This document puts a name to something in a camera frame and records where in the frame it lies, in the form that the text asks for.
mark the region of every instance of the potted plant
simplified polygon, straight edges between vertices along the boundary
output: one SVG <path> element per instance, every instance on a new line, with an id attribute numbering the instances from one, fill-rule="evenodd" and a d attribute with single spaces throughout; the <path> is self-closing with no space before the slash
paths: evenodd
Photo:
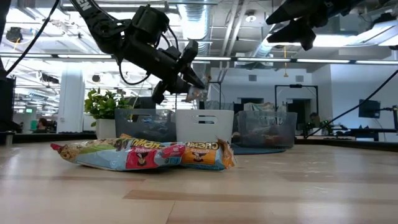
<path id="1" fill-rule="evenodd" d="M 102 95 L 100 89 L 92 89 L 88 92 L 88 99 L 85 100 L 85 112 L 96 120 L 91 127 L 96 126 L 98 139 L 116 138 L 114 110 L 130 108 L 129 101 L 124 99 L 123 95 L 121 98 L 115 97 L 116 93 L 110 91 Z"/>

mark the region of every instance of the blue mat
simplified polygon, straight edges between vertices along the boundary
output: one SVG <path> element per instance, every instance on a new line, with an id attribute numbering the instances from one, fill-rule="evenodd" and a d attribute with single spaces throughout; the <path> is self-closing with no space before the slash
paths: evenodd
<path id="1" fill-rule="evenodd" d="M 286 149 L 240 147 L 235 144 L 232 144 L 231 147 L 234 150 L 234 155 L 270 154 L 270 153 L 280 153 L 286 151 Z"/>

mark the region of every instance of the storage bin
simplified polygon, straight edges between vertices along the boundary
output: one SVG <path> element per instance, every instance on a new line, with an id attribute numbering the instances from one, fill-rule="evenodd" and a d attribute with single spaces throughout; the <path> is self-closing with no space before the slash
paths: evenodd
<path id="1" fill-rule="evenodd" d="M 177 141 L 231 142 L 234 111 L 177 110 Z"/>
<path id="2" fill-rule="evenodd" d="M 170 110 L 116 109 L 116 137 L 128 134 L 134 138 L 157 142 L 175 142 L 175 113 Z"/>
<path id="3" fill-rule="evenodd" d="M 241 147 L 290 148 L 294 145 L 297 113 L 240 111 L 238 121 Z"/>

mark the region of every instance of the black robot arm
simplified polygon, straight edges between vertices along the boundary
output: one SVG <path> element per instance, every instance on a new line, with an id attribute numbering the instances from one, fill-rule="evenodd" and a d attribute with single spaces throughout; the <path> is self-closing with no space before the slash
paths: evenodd
<path id="1" fill-rule="evenodd" d="M 113 54 L 120 66 L 123 59 L 143 68 L 147 75 L 161 79 L 152 99 L 161 103 L 164 92 L 188 93 L 191 84 L 204 88 L 190 64 L 198 53 L 191 40 L 181 54 L 174 46 L 156 49 L 162 33 L 169 29 L 169 18 L 148 6 L 141 6 L 132 19 L 117 20 L 104 12 L 94 0 L 70 0 L 92 34 L 99 49 Z"/>

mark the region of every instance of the wooden surface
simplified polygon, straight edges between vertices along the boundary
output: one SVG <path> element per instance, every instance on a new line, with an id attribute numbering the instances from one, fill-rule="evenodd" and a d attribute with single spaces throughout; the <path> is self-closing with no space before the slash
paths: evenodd
<path id="1" fill-rule="evenodd" d="M 112 172 L 0 147 L 0 223 L 398 223 L 398 154 L 296 146 L 221 172 Z"/>

